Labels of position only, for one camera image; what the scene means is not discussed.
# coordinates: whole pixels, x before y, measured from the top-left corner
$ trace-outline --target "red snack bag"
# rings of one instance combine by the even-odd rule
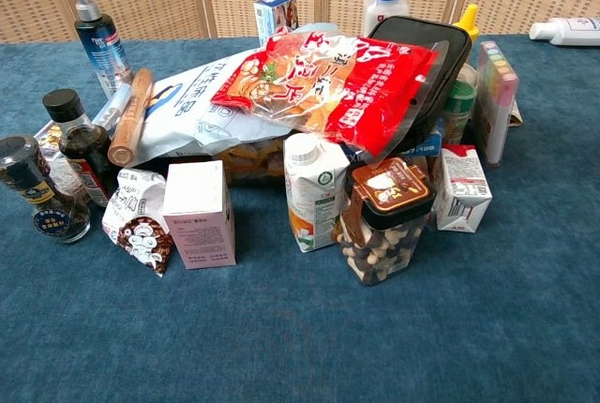
[[[378,157],[395,146],[390,142],[435,54],[365,37],[275,35],[264,51],[248,57],[212,102]]]

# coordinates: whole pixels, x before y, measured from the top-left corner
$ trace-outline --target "black bottle cap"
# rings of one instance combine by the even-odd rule
[[[41,101],[53,121],[59,124],[75,120],[85,113],[82,101],[73,89],[56,89]]]
[[[0,181],[17,190],[37,186],[50,174],[38,141],[28,135],[0,138]]]

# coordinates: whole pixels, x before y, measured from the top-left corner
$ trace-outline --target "blue carpet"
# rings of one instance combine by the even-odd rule
[[[425,232],[411,266],[361,285],[335,246],[301,254],[282,187],[232,190],[235,267],[160,279],[93,230],[60,246],[0,188],[0,400],[600,401],[600,50],[494,38],[521,78],[477,234]],[[125,44],[157,79],[256,39]],[[42,96],[104,95],[79,43],[0,46],[0,135]]]

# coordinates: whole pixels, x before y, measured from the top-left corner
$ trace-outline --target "milk carton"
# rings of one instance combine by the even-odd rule
[[[169,166],[163,217],[187,269],[235,264],[233,210],[222,161]]]
[[[472,145],[444,145],[434,180],[438,230],[475,232],[491,202],[488,181]]]
[[[334,243],[349,161],[336,143],[299,133],[283,144],[285,187],[293,236],[307,252]]]
[[[261,46],[280,27],[287,26],[291,30],[298,28],[296,0],[257,0],[254,3],[254,14]]]

